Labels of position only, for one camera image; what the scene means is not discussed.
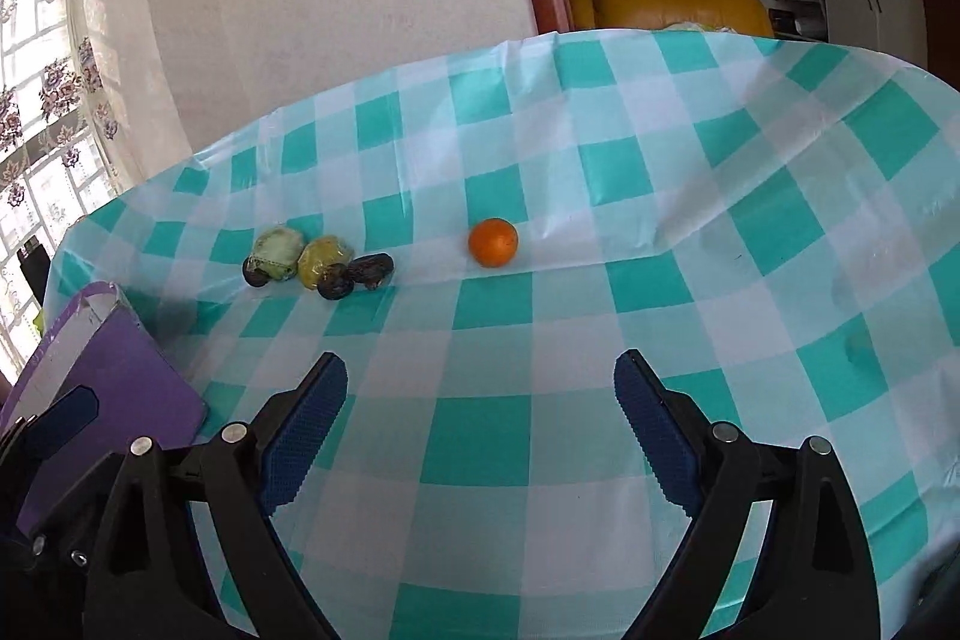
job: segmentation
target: yellow sofa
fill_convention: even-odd
[[[772,38],[767,10],[760,0],[570,0],[573,25],[592,28],[660,30],[674,23],[732,28],[749,36]]]

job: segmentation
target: window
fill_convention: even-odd
[[[66,0],[0,0],[0,56],[0,371],[13,382],[40,342],[18,247],[35,236],[53,257],[115,190],[83,109],[99,74],[71,47]]]

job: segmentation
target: silver rivet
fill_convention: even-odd
[[[220,432],[220,437],[224,442],[239,442],[247,436],[247,427],[242,423],[232,423],[224,426],[224,431]]]
[[[833,450],[829,441],[822,437],[810,437],[810,448],[814,453],[819,453],[821,456],[829,456],[830,451]]]
[[[150,453],[150,448],[154,447],[154,441],[150,437],[138,437],[130,444],[130,452],[133,456],[143,456],[144,453]]]
[[[731,423],[718,423],[713,426],[713,436],[721,442],[733,442],[740,437],[740,432]]]

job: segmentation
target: plastic-wrapped fruit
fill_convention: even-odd
[[[321,273],[317,280],[317,292],[330,301],[337,301],[353,292],[353,281],[347,275],[347,266],[342,263],[331,263]]]
[[[347,266],[351,258],[353,250],[333,234],[327,234],[325,237],[312,239],[307,247],[304,247],[304,252],[296,262],[296,276],[306,289],[314,290],[325,268],[334,263]]]
[[[354,259],[347,267],[347,277],[367,290],[376,290],[394,273],[394,260],[386,253]]]
[[[304,250],[304,235],[289,226],[274,226],[253,242],[253,250],[244,261],[243,276],[250,285],[260,287],[267,280],[287,280],[296,274],[296,261]]]

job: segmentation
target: checkered tablecloth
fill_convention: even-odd
[[[68,233],[47,317],[118,282],[210,405],[205,434],[321,352],[347,362],[274,518],[344,640],[618,640],[686,524],[613,396],[628,347],[756,441],[835,445],[889,635],[960,496],[958,149],[960,95],[884,55],[546,35],[323,92],[129,191]],[[520,253],[482,271],[467,230],[494,216]],[[246,287],[275,223],[390,252],[392,287]],[[756,510],[711,629],[745,592]]]

